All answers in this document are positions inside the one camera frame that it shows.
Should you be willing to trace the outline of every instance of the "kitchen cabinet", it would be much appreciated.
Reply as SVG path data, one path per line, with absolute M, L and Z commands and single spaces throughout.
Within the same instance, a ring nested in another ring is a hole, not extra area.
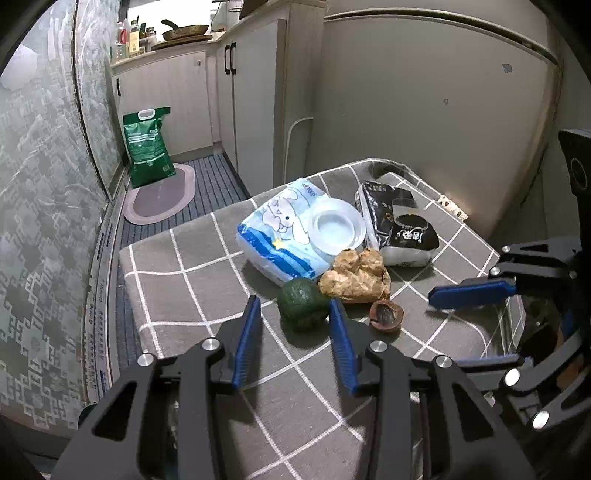
M 120 122 L 128 113 L 170 106 L 162 127 L 169 155 L 213 145 L 204 51 L 127 70 L 113 78 L 113 89 Z
M 238 172 L 236 162 L 236 137 L 234 132 L 234 94 L 233 78 L 230 71 L 230 44 L 226 43 L 217 50 L 217 106 L 219 108 L 220 141 L 234 170 Z
M 314 0 L 264 5 L 219 40 L 222 147 L 251 195 L 303 175 L 310 131 L 298 121 L 312 114 L 325 9 Z
M 230 45 L 238 174 L 251 195 L 281 182 L 281 102 L 285 20 Z

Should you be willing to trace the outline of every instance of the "cartoon print package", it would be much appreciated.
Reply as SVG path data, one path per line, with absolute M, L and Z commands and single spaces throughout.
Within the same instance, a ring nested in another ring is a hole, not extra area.
M 333 257 L 314 249 L 307 225 L 312 206 L 328 198 L 306 179 L 287 184 L 238 225 L 240 249 L 257 270 L 278 285 L 296 277 L 322 275 Z

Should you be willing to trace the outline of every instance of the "bag handle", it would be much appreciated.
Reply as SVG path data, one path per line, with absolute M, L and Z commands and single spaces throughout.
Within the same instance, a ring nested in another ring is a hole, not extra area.
M 140 120 L 149 120 L 151 118 L 154 118 L 154 115 L 156 115 L 156 110 L 154 110 L 153 108 L 148 108 L 147 110 L 140 110 L 138 112 L 138 118 Z

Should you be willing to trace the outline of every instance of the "black package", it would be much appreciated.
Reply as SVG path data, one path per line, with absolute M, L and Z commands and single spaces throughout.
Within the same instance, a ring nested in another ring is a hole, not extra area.
M 435 229 L 419 215 L 408 190 L 365 181 L 355 205 L 365 221 L 366 246 L 379 250 L 385 265 L 422 267 L 439 247 Z

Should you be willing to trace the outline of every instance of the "pan handle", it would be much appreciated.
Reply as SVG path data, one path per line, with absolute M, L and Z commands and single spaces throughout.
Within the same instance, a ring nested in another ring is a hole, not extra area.
M 160 23 L 172 28 L 173 30 L 178 30 L 178 25 L 174 22 L 171 22 L 170 20 L 161 20 Z

